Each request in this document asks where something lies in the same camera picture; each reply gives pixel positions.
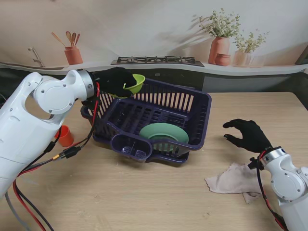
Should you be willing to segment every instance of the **beige cloth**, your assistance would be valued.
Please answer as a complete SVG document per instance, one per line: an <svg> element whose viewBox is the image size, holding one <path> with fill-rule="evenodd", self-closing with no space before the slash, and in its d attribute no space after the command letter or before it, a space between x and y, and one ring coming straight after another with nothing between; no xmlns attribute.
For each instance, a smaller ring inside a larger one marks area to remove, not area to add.
<svg viewBox="0 0 308 231"><path fill-rule="evenodd" d="M247 204L261 196L257 179L257 170L247 165L231 164L227 171L215 177L205 179L209 189L214 193L242 193Z"/></svg>

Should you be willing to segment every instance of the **potted plant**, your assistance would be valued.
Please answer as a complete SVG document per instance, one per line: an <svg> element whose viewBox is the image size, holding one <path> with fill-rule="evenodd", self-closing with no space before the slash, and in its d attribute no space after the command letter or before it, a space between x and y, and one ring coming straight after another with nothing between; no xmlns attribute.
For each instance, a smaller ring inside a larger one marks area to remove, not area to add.
<svg viewBox="0 0 308 231"><path fill-rule="evenodd" d="M219 13L213 11L213 14L209 17L199 17L199 27L201 27L201 30L208 32L210 36L216 37L211 45L208 58L209 64L216 64L215 58L218 53L228 54L230 47L229 38L236 36L239 32L239 18L238 14L226 14L223 8L221 8Z"/></svg>
<svg viewBox="0 0 308 231"><path fill-rule="evenodd" d="M268 34L268 32L263 35L259 34L259 36L255 38L254 33L250 32L248 39L245 39L241 33L238 33L235 37L235 42L233 42L237 47L233 59L233 66L248 66L251 61L251 53L265 42L266 35Z"/></svg>

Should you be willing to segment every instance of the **wooden table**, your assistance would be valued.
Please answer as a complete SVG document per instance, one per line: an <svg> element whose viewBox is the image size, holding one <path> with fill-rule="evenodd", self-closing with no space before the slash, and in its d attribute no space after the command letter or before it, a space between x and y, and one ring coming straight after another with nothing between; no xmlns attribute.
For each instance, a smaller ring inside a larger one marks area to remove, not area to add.
<svg viewBox="0 0 308 231"><path fill-rule="evenodd" d="M279 231L263 200L246 205L241 194L210 192L204 178L233 162L249 162L252 153L223 139L239 135L222 124L235 118L256 121L274 146L282 145L293 163L308 166L308 112L291 93L214 93L204 147L191 152L179 168L136 163L92 139L75 157L50 163L18 179L19 188L37 205L56 231ZM79 141L90 124L76 103L65 124ZM56 146L45 159L61 150ZM262 172L269 199L270 174ZM16 200L13 205L32 230L40 230ZM0 230L23 230L1 201Z"/></svg>

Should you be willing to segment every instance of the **mint green plate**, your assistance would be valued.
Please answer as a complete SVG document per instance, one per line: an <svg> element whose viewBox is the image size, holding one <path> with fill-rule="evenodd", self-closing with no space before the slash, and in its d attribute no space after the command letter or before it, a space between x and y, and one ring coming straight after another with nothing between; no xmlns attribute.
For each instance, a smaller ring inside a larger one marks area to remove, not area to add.
<svg viewBox="0 0 308 231"><path fill-rule="evenodd" d="M182 143L188 143L189 140L187 133L183 129L175 125L166 123L147 125L143 129L141 129L139 135L149 140L170 139ZM157 145L154 145L154 149L161 151L162 145L160 144L159 147Z"/></svg>

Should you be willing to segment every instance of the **green leaves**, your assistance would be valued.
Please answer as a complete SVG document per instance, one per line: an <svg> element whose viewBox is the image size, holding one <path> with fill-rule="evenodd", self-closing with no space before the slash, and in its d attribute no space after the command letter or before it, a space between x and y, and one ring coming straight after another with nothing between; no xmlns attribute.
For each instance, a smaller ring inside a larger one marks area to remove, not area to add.
<svg viewBox="0 0 308 231"><path fill-rule="evenodd" d="M199 27L212 36L230 38L239 33L239 18L240 16L235 15L234 12L225 14L224 9L221 8L219 13L213 11L212 15L208 17L210 23L206 25L203 24L204 18L199 17Z"/></svg>
<svg viewBox="0 0 308 231"><path fill-rule="evenodd" d="M248 39L244 39L241 33L238 33L238 35L235 37L235 44L238 49L238 51L245 52L245 53L251 53L255 51L262 43L265 42L266 35L268 35L269 32L262 34L259 34L257 39L255 39L254 33L250 32Z"/></svg>

